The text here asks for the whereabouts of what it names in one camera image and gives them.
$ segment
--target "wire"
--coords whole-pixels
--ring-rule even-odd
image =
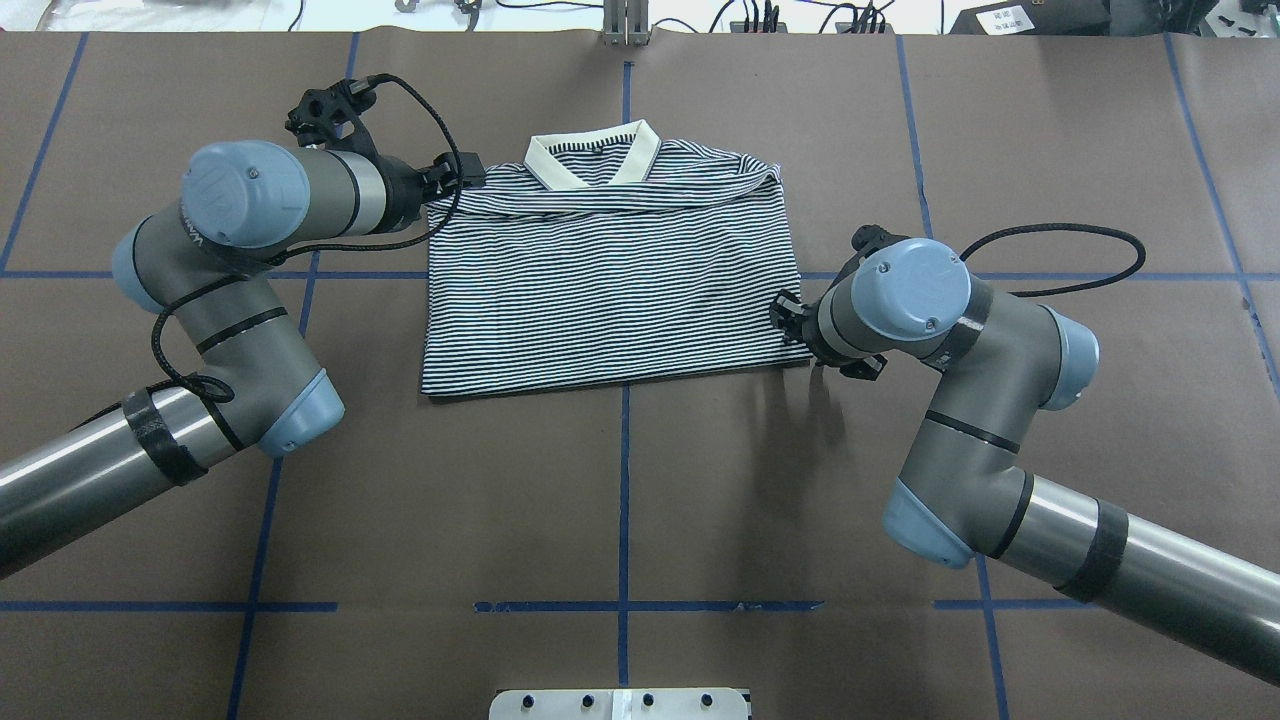
[[[721,5],[721,9],[717,10],[716,13],[716,19],[712,20],[712,27],[707,32],[716,32],[716,26],[719,23],[719,19],[724,14],[724,10],[728,10],[728,6],[732,5],[733,3],[737,3],[737,0],[724,0],[724,4]]]
[[[378,87],[379,85],[387,82],[398,85],[401,90],[407,92],[415,101],[417,101],[419,105],[422,106],[424,110],[426,110],[431,115],[431,119],[435,120],[436,127],[440,128],[440,135],[444,136],[444,142],[449,145],[449,152],[453,154],[453,167],[461,172],[462,156],[458,154],[458,143],[453,141],[453,135],[449,133],[448,126],[444,124],[444,118],[442,118],[440,114],[435,111],[435,108],[433,108],[431,104],[426,101],[426,99],[424,99],[416,90],[413,90],[413,86],[404,82],[402,78],[393,76],[390,73],[379,73],[376,76],[369,77],[369,85],[372,87]],[[279,255],[275,255],[274,258],[268,260],[268,263],[271,265],[279,265],[285,260],[288,260],[289,258],[305,255],[315,250],[338,250],[343,252],[374,252],[381,250],[402,250],[404,247],[412,247],[433,237],[435,233],[440,232],[444,228],[444,225],[447,225],[449,220],[453,219],[453,214],[458,210],[458,202],[461,201],[462,201],[462,182],[458,182],[453,188],[453,201],[449,202],[449,208],[444,211],[444,217],[440,219],[440,222],[436,223],[434,228],[429,228],[422,234],[410,240],[404,240],[401,242],[385,242],[380,245],[356,245],[346,242],[312,242],[311,245],[300,245],[291,250],[285,250],[284,252],[280,252]]]
[[[512,10],[531,10],[534,8],[548,8],[550,5],[572,5],[575,8],[596,8],[604,9],[604,5],[595,5],[593,3],[577,3],[576,0],[548,0],[547,3],[530,3],[529,5],[512,5],[506,0],[497,0],[499,8],[511,8]]]
[[[867,0],[867,8],[863,9],[861,15],[854,13],[854,23],[849,26],[846,33],[869,33],[876,31],[877,17],[883,18],[881,12],[876,9],[876,4],[872,0]]]
[[[475,32],[476,26],[480,24],[480,8],[484,5],[484,0],[453,0],[453,4],[458,6],[458,12],[467,17],[467,29],[463,32]]]
[[[1138,256],[1137,259],[1134,259],[1133,264],[1125,268],[1124,270],[1120,270],[1114,275],[1105,277],[1100,281],[1089,281],[1084,283],[1069,284],[1062,287],[1051,287],[1048,290],[1024,290],[1019,292],[1011,292],[1010,295],[1018,297],[1047,297],[1050,295],[1065,295],[1068,292],[1093,290],[1096,287],[1103,287],[1111,283],[1117,283],[1128,278],[1129,275],[1137,273],[1143,266],[1143,264],[1147,263],[1147,249],[1146,246],[1142,245],[1142,241],[1138,240],[1137,237],[1124,231],[1117,231],[1115,228],[1106,228],[1101,225],[1085,225],[1080,223],[1041,223],[1037,225],[1018,225],[1014,228],[1005,228],[1002,231],[996,231],[988,234],[987,237],[978,240],[969,247],[966,247],[964,252],[960,254],[960,260],[968,260],[969,256],[977,252],[979,249],[1002,237],[1009,237],[1011,234],[1028,234],[1028,233],[1053,232],[1053,231],[1083,232],[1089,234],[1102,234],[1107,237],[1114,237],[1116,240],[1123,240],[1124,242],[1128,242],[1129,245],[1133,246]]]
[[[695,32],[695,33],[698,32],[696,29],[694,29],[694,26],[686,23],[685,20],[682,20],[680,18],[662,18],[660,20],[653,23],[652,27],[658,27],[662,23],[678,23],[678,24],[682,24],[682,26],[687,27],[691,32]]]
[[[178,387],[178,383],[173,382],[172,379],[160,380],[157,383],[148,384],[142,392],[146,392],[147,395],[155,395],[155,393],[160,392],[161,389],[168,389],[168,388],[172,388],[172,387]],[[124,404],[123,402],[113,402],[111,405],[108,405],[106,407],[99,410],[97,413],[93,413],[92,415],[90,415],[88,418],[86,418],[84,420],[82,420],[81,424],[76,425],[72,429],[74,430],[77,428],[83,428],[84,425],[92,423],[93,420],[97,420],[99,418],[105,418],[105,416],[110,415],[111,413],[114,413],[115,410],[119,410],[122,405],[124,405]]]
[[[293,17],[293,22],[289,23],[289,29],[284,32],[293,32],[293,28],[298,27],[298,20],[302,19],[302,9],[307,6],[307,0],[298,0],[298,14]]]
[[[413,86],[411,86],[410,83],[404,82],[404,79],[402,79],[402,78],[399,78],[397,76],[389,74],[389,73],[379,73],[376,76],[369,76],[366,78],[366,81],[369,82],[369,85],[370,85],[371,88],[372,87],[378,87],[379,85],[383,85],[383,83],[387,83],[387,82],[398,85],[404,92],[407,92],[411,97],[413,97],[413,100],[416,100],[417,104],[421,105],[431,115],[431,119],[434,119],[435,124],[440,128],[440,135],[444,136],[444,141],[449,145],[449,152],[453,155],[453,165],[454,165],[454,168],[458,168],[458,170],[461,172],[462,158],[461,158],[460,151],[458,151],[458,145],[457,145],[457,142],[453,141],[453,135],[449,133],[448,126],[444,124],[444,118],[442,118],[440,114],[435,111],[435,108],[431,108],[430,102],[428,102],[426,99],[424,99],[416,90],[413,90]],[[306,252],[317,252],[320,250],[339,250],[339,251],[352,251],[352,252],[370,252],[370,251],[399,250],[399,249],[403,249],[403,247],[411,247],[413,245],[417,245],[417,243],[420,243],[420,242],[430,238],[435,233],[440,232],[440,229],[443,229],[444,225],[447,225],[449,223],[449,220],[453,219],[453,214],[457,211],[458,202],[461,200],[462,200],[462,182],[460,179],[454,184],[454,188],[453,188],[453,200],[449,202],[449,208],[444,211],[444,218],[442,218],[440,222],[436,223],[436,225],[434,228],[430,228],[426,232],[424,232],[422,234],[420,234],[420,236],[417,236],[415,238],[411,238],[411,240],[406,240],[403,242],[388,242],[388,243],[381,243],[381,245],[348,245],[348,243],[338,243],[338,242],[314,242],[311,245],[302,245],[302,246],[293,247],[292,250],[287,250],[284,252],[280,252],[280,254],[275,255],[274,258],[269,259],[268,263],[271,264],[271,265],[279,265],[279,264],[284,263],[285,260],[288,260],[289,258],[293,258],[293,256],[297,256],[297,255],[302,255],[302,254],[306,254]],[[202,375],[202,374],[198,374],[198,373],[192,373],[189,375],[183,375],[183,374],[178,373],[178,370],[174,369],[173,364],[169,363],[169,359],[164,354],[164,347],[161,345],[161,338],[164,336],[164,325],[165,325],[165,323],[169,320],[169,318],[173,316],[174,313],[178,311],[179,307],[182,307],[183,305],[187,305],[188,302],[198,300],[198,299],[209,295],[210,292],[214,292],[215,290],[219,290],[219,288],[227,287],[227,286],[229,286],[232,283],[242,282],[242,281],[246,281],[246,279],[248,279],[248,278],[243,277],[243,275],[225,275],[225,277],[221,277],[221,278],[219,278],[219,279],[216,279],[216,281],[214,281],[214,282],[211,282],[211,283],[209,283],[209,284],[206,284],[204,287],[200,287],[200,288],[197,288],[197,290],[195,290],[195,291],[192,291],[192,292],[189,292],[189,293],[179,297],[178,300],[170,302],[169,305],[164,306],[160,310],[160,314],[156,315],[155,324],[151,327],[151,355],[155,356],[156,365],[160,366],[160,370],[163,370],[164,374],[169,377],[169,379],[168,380],[161,380],[160,383],[156,383],[156,384],[152,384],[152,386],[148,386],[146,388],[146,391],[148,393],[156,392],[159,389],[168,388],[168,387],[180,387],[180,388],[186,389],[187,392],[195,395],[196,397],[204,400],[205,402],[218,402],[218,404],[221,404],[221,402],[230,402],[232,400],[236,398],[236,391],[232,389],[232,387],[229,384],[227,384],[225,382],[223,382],[223,380],[220,380],[218,378],[214,378],[211,375]],[[102,410],[100,410],[99,413],[96,413],[93,416],[91,416],[90,419],[84,420],[84,423],[81,423],[81,425],[84,425],[86,423],[92,423],[93,420],[108,415],[109,413],[114,411],[118,407],[120,407],[119,402],[116,402],[114,405],[110,405],[108,407],[104,407]]]
[[[179,307],[193,300],[198,300],[215,290],[227,287],[232,283],[238,283],[243,279],[244,278],[241,275],[225,275],[196,291],[188,292],[169,305],[165,305],[164,309],[160,310],[160,314],[156,315],[156,322],[151,327],[151,355],[155,356],[156,364],[160,365],[164,374],[169,375],[169,379],[173,380],[175,386],[209,402],[230,402],[232,400],[236,400],[236,391],[232,389],[232,386],[210,375],[201,375],[196,373],[183,377],[179,374],[178,370],[174,369],[173,364],[169,363],[169,359],[165,357],[164,347],[160,345],[160,337],[164,333],[164,324]]]
[[[858,5],[854,5],[852,3],[841,3],[838,5],[831,5],[831,12],[827,13],[827,17],[823,18],[822,24],[818,27],[818,35],[822,35],[822,32],[827,29],[827,23],[831,22],[831,17],[835,15],[841,8],[849,8],[850,10],[852,10],[854,23],[855,24],[858,23]]]

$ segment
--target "folded shirt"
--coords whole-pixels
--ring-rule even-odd
[[[451,199],[429,206],[430,223]],[[536,136],[430,240],[421,391],[493,395],[805,359],[777,165],[644,120]]]

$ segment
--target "blue tape line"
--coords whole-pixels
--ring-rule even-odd
[[[794,601],[632,601],[632,612],[813,612],[823,606],[820,600]]]
[[[934,610],[983,610],[986,603],[980,600],[936,600]],[[1087,605],[1071,598],[1025,598],[1025,600],[992,600],[992,610],[1092,610],[1097,605]]]
[[[621,451],[618,452],[621,478],[618,489],[618,687],[630,682],[630,655],[627,646],[631,601],[631,384],[622,384]]]
[[[984,281],[1055,281],[1087,282],[1101,281],[1112,273],[974,273]],[[1138,273],[1126,281],[1146,282],[1235,282],[1236,273]],[[1244,273],[1244,278],[1256,282],[1275,282],[1280,273]],[[800,273],[803,281],[832,281],[836,273]]]
[[[754,600],[632,600],[627,612],[813,612],[823,606],[820,600],[754,601]],[[564,600],[525,602],[477,602],[479,614],[495,612],[617,612],[612,600]]]
[[[111,270],[4,270],[0,278],[10,279],[111,279]]]
[[[76,72],[79,69],[81,58],[84,56],[84,45],[87,42],[88,33],[82,32],[81,40],[76,45],[76,54],[72,55],[72,64],[67,68],[67,77],[63,78],[63,90],[58,94],[58,102],[54,104],[54,114],[49,117],[49,124],[45,127],[45,137],[40,141],[40,150],[36,151],[36,161],[31,164],[31,174],[27,176],[27,184],[22,188],[22,199],[18,200],[18,211],[14,213],[13,224],[9,225],[9,237],[4,242],[4,250],[0,250],[0,270],[4,270],[9,265],[9,255],[18,241],[18,231],[22,229],[22,218],[27,214],[27,202],[31,201],[31,193],[36,190],[40,169],[45,165],[45,155],[49,154],[49,145],[54,140],[58,120],[63,117],[63,108],[67,106],[67,96],[70,94],[72,82],[76,79]]]
[[[360,53],[360,33],[351,33],[351,47],[347,50],[347,77],[356,77],[356,55]]]
[[[924,236],[933,237],[933,217],[929,214],[929,200],[924,195],[924,163],[920,161],[920,137],[915,131],[915,108],[911,105],[911,78],[906,72],[906,46],[902,36],[895,36],[897,42],[897,69],[902,78],[902,104],[906,106],[906,131],[911,138],[911,161],[915,164],[915,191],[920,196],[920,219],[924,220]]]
[[[612,600],[566,600],[532,602],[477,602],[476,612],[617,612]]]
[[[977,565],[978,588],[982,592],[982,619],[987,625],[987,653],[991,656],[991,675],[996,683],[996,710],[1000,720],[1009,720],[1009,696],[1005,692],[1005,667],[1000,661],[1000,638],[996,637],[996,609],[991,601],[987,559],[979,555]]]
[[[0,612],[244,612],[247,602],[8,600]],[[337,612],[337,602],[265,602],[259,612]]]
[[[307,306],[303,301],[303,313]],[[227,719],[236,720],[239,715],[239,698],[244,688],[244,670],[248,667],[248,651],[253,641],[253,618],[257,615],[257,598],[262,591],[262,571],[266,569],[266,547],[271,537],[271,519],[275,515],[275,496],[280,488],[283,460],[271,462],[271,477],[266,484],[266,507],[262,510],[262,527],[257,533],[257,552],[253,555],[253,575],[248,584],[248,607],[244,610],[244,625],[241,628],[241,646],[236,656],[236,674],[232,676],[232,693],[227,701]]]
[[[1271,352],[1271,343],[1267,342],[1267,333],[1262,329],[1262,320],[1258,319],[1258,304],[1253,301],[1253,291],[1245,279],[1244,264],[1240,263],[1240,252],[1235,246],[1235,237],[1231,227],[1226,222],[1226,213],[1222,211],[1222,201],[1217,193],[1217,184],[1213,182],[1213,173],[1208,169],[1208,160],[1204,158],[1204,149],[1199,141],[1199,132],[1192,119],[1190,105],[1187,104],[1187,92],[1183,90],[1183,76],[1178,69],[1178,54],[1174,51],[1174,38],[1165,33],[1165,54],[1169,56],[1169,70],[1174,76],[1174,90],[1178,92],[1178,105],[1183,110],[1183,122],[1187,123],[1187,133],[1192,140],[1192,149],[1196,151],[1196,161],[1199,164],[1201,174],[1204,177],[1204,186],[1208,188],[1208,199],[1213,205],[1213,215],[1217,225],[1222,231],[1222,240],[1226,241],[1226,254],[1231,258],[1231,268],[1235,269],[1236,281],[1240,283],[1240,292],[1244,301],[1249,304],[1249,318],[1253,320],[1253,336],[1258,341],[1258,350],[1262,352],[1262,361],[1267,366],[1267,379],[1271,380],[1271,391],[1276,400],[1280,400],[1280,374],[1276,373],[1275,355]]]
[[[311,323],[311,299],[316,291],[316,273],[320,270],[320,251],[311,254],[311,266],[307,269],[307,288],[302,292],[302,311],[298,313],[298,334],[307,336],[307,325]]]
[[[337,602],[260,602],[257,612],[337,612]]]
[[[622,63],[622,122],[631,122],[631,68],[635,63]]]
[[[975,273],[986,281],[1093,281],[1108,273]],[[310,270],[273,270],[268,277],[275,281],[305,281]],[[4,270],[0,278],[10,279],[111,279],[110,270]],[[426,270],[317,270],[317,281],[425,281]],[[803,281],[831,281],[836,273],[800,273]],[[1138,273],[1129,281],[1146,282],[1235,282],[1235,273]],[[1276,282],[1280,273],[1244,273],[1249,282]]]
[[[76,601],[10,600],[0,602],[4,612],[243,612],[243,602]]]

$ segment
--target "shirt collar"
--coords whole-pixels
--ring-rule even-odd
[[[547,190],[579,190],[590,187],[552,155],[552,149],[564,143],[593,143],[631,140],[631,149],[622,160],[618,172],[607,184],[643,182],[649,174],[653,159],[658,154],[659,138],[649,123],[636,120],[625,126],[591,132],[566,135],[535,135],[529,141],[525,154],[525,168],[534,174]]]

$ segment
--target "black tape wrap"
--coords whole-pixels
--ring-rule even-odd
[[[996,550],[991,551],[989,557],[992,560],[1000,560],[1000,556],[1009,550],[1009,546],[1014,542],[1014,536],[1018,534],[1018,529],[1023,527],[1023,518],[1027,516],[1027,509],[1032,503],[1032,491],[1036,488],[1036,479],[1030,473],[1023,470],[1023,493],[1018,498],[1018,507],[1014,510],[1014,519],[1009,521],[1009,527],[1005,528],[1005,536],[1000,538],[1000,544]]]
[[[998,447],[1001,450],[1012,452],[1014,455],[1018,455],[1023,450],[1021,445],[1019,445],[1019,443],[1016,443],[1016,442],[1014,442],[1014,441],[1011,441],[1011,439],[1009,439],[1006,437],[997,436],[996,433],[988,433],[987,430],[984,430],[984,429],[982,429],[979,427],[970,425],[969,423],[965,423],[964,420],[956,420],[951,415],[943,415],[942,413],[938,413],[937,410],[929,410],[929,411],[927,411],[924,414],[924,419],[925,420],[931,420],[933,423],[937,423],[940,425],[945,425],[947,428],[951,428],[952,430],[959,430],[959,432],[961,432],[961,433],[964,433],[964,434],[966,434],[969,437],[978,438],[982,442],[986,442],[987,445],[993,445],[993,446],[996,446],[996,447]]]
[[[1053,588],[1080,602],[1092,602],[1107,589],[1129,544],[1129,514],[1105,500],[1098,500],[1097,503],[1098,527],[1093,532],[1084,564],[1070,580]]]
[[[969,295],[969,305],[965,307],[964,315],[960,315],[956,324],[947,332],[942,345],[928,357],[920,359],[920,363],[934,370],[946,372],[956,360],[968,355],[978,342],[978,336],[987,328],[995,291],[982,281],[974,279],[972,282],[973,292]]]
[[[184,486],[209,471],[196,462],[186,446],[174,439],[155,402],[151,402],[151,393],[145,389],[129,393],[120,402],[120,411],[138,445],[169,482]]]

